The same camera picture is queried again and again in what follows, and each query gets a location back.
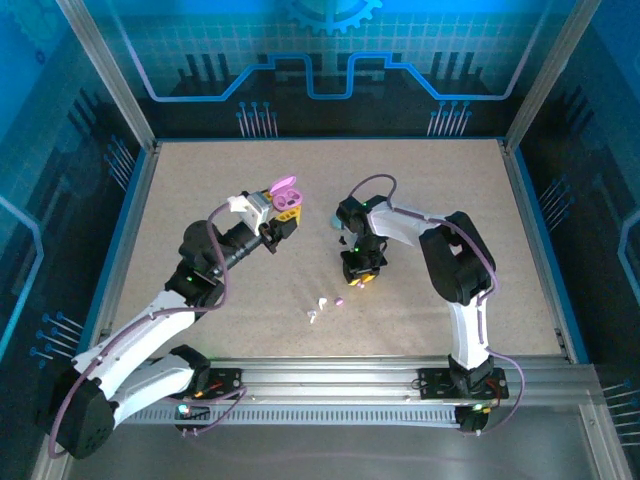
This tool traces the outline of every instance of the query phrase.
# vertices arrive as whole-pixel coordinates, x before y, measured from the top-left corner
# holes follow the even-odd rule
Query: small purple object
[[[296,177],[284,177],[271,185],[269,193],[273,196],[273,206],[279,212],[290,210],[302,204],[302,193],[293,185],[296,183]]]

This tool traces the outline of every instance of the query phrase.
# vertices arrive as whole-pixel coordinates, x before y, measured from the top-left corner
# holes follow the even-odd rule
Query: speckled tabletop
[[[317,140],[165,143],[153,178],[114,326],[135,316],[163,288],[193,221],[242,190],[268,188],[287,174],[305,196],[298,230],[276,255],[259,249],[231,270],[228,304],[205,315],[158,354],[186,343],[209,357],[445,355],[446,304],[420,251],[391,242],[389,266],[364,289],[342,276],[339,232],[330,217],[361,179],[398,179],[394,199],[428,213],[470,215],[502,283],[488,304],[491,346],[507,354],[556,354],[553,322],[494,140]],[[375,180],[358,196],[386,194]],[[238,221],[225,214],[222,231]],[[333,306],[337,296],[341,307]],[[318,297],[329,307],[313,324]]]

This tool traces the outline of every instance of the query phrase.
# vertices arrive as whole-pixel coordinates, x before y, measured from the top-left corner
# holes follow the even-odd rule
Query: enclosure
[[[2,478],[634,478],[638,21],[629,0],[0,4]],[[452,348],[419,250],[389,241],[375,281],[345,281],[332,217],[377,173],[398,205],[466,212],[495,259],[488,338],[527,379],[500,434],[420,417],[454,405],[412,388]],[[188,344],[250,398],[201,439],[160,402],[49,459],[50,362],[145,309],[190,224],[287,175],[299,228],[152,355]],[[524,384],[496,364],[499,420]]]

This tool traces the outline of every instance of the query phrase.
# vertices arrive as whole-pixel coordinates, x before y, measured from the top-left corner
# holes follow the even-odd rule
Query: gear logo
[[[286,0],[289,20],[296,20],[300,28],[311,27],[314,35],[320,30],[333,35],[348,27],[360,28],[362,20],[371,20],[374,8],[382,7],[381,0]]]
[[[38,48],[55,38],[60,27],[59,10],[54,0],[0,0],[13,15],[22,33]]]

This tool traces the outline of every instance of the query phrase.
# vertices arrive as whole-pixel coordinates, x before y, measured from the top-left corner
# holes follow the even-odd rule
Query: glass panel
[[[631,378],[634,389],[640,384],[639,24],[633,0],[600,5],[521,145],[587,352],[605,386]],[[633,412],[632,406],[614,413]],[[619,423],[625,418],[636,425],[637,414]],[[640,465],[637,448],[628,451]]]
[[[55,2],[1,6],[0,450],[29,478],[39,374],[75,351],[140,149]]]
[[[159,137],[456,137],[506,133],[573,2],[88,5]]]

